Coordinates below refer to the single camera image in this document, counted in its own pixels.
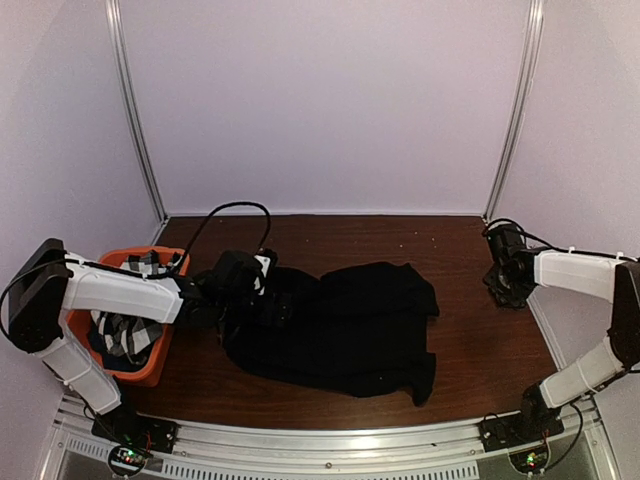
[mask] black cloth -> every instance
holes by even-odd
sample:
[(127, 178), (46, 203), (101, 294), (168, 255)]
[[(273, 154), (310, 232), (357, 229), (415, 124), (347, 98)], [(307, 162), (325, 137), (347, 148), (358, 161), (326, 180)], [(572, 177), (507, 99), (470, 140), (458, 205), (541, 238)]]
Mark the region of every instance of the black cloth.
[(224, 346), (243, 370), (297, 385), (370, 397), (411, 387), (427, 401), (435, 355), (426, 351), (427, 317), (439, 314), (433, 286), (409, 264), (349, 267), (320, 280), (275, 268), (268, 289), (292, 294), (282, 329), (227, 323)]

